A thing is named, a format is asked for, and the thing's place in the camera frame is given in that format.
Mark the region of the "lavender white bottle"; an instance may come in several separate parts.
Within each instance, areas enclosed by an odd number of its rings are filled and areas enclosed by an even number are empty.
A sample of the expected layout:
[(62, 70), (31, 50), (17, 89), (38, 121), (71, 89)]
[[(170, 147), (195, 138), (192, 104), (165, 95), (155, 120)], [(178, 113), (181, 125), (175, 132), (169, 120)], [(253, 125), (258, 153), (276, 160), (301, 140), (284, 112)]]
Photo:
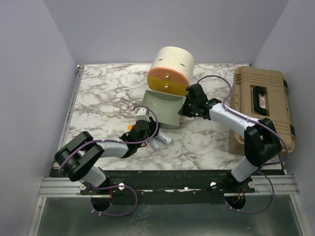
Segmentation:
[(150, 140), (149, 143), (155, 151), (158, 151), (160, 149), (160, 145), (155, 139)]

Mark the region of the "white blue tube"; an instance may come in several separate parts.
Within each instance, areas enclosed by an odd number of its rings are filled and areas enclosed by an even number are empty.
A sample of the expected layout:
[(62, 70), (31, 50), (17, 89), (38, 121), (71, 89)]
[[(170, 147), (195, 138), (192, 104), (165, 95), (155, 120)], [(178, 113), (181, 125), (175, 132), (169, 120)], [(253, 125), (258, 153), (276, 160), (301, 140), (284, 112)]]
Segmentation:
[(167, 146), (173, 143), (173, 139), (163, 132), (159, 132), (156, 138)]

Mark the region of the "grey bottom drawer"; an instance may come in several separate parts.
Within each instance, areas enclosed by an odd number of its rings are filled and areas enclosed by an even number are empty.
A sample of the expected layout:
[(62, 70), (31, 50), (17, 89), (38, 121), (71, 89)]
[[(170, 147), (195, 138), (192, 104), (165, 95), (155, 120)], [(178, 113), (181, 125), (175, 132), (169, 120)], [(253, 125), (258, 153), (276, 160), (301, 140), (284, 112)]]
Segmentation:
[(142, 105), (149, 107), (157, 116), (163, 128), (177, 128), (181, 116), (178, 114), (185, 98), (182, 96), (146, 90)]

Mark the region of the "yellow drawer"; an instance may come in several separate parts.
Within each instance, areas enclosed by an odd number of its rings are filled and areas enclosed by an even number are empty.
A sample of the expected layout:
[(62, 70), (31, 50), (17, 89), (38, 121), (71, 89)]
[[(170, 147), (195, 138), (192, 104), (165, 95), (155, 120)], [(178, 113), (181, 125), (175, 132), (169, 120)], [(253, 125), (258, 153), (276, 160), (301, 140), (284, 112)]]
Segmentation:
[(185, 84), (180, 84), (151, 76), (147, 77), (147, 84), (149, 88), (154, 91), (178, 96), (185, 96), (187, 94), (186, 88), (188, 87), (188, 85)]

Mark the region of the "cream round drawer organizer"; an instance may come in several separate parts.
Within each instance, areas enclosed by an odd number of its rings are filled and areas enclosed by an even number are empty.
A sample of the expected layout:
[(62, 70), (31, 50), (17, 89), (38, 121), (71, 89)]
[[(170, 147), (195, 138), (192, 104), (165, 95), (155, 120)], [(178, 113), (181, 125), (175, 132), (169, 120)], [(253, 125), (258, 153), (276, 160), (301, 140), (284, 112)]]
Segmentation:
[(195, 60), (188, 51), (178, 47), (167, 46), (158, 51), (150, 69), (155, 67), (167, 67), (177, 70), (183, 73), (190, 83), (195, 67)]

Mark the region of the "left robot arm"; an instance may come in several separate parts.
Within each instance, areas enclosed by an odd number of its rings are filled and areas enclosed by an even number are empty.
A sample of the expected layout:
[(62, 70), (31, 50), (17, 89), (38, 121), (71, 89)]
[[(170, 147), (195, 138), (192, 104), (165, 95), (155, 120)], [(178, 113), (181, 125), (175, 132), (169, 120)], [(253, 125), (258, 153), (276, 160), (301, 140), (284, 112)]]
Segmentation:
[(59, 172), (64, 173), (70, 181), (83, 181), (92, 189), (103, 194), (108, 190), (107, 175), (95, 163), (100, 158), (116, 157), (128, 158), (134, 155), (146, 142), (154, 138), (159, 131), (160, 124), (153, 120), (138, 120), (127, 133), (116, 140), (95, 140), (87, 132), (81, 132), (54, 156)]

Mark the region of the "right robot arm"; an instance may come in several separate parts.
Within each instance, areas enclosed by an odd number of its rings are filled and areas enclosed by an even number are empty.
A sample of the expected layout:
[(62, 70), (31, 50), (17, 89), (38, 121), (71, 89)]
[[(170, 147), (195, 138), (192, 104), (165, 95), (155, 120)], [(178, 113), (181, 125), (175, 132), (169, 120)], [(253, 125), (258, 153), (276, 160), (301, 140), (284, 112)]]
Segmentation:
[(268, 118), (259, 120), (247, 117), (223, 105), (216, 98), (208, 99), (200, 84), (188, 86), (186, 91), (184, 104), (178, 114), (221, 123), (244, 140), (245, 157), (232, 169), (232, 177), (226, 180), (227, 189), (238, 192), (243, 188), (244, 180), (281, 152), (282, 145), (273, 122)]

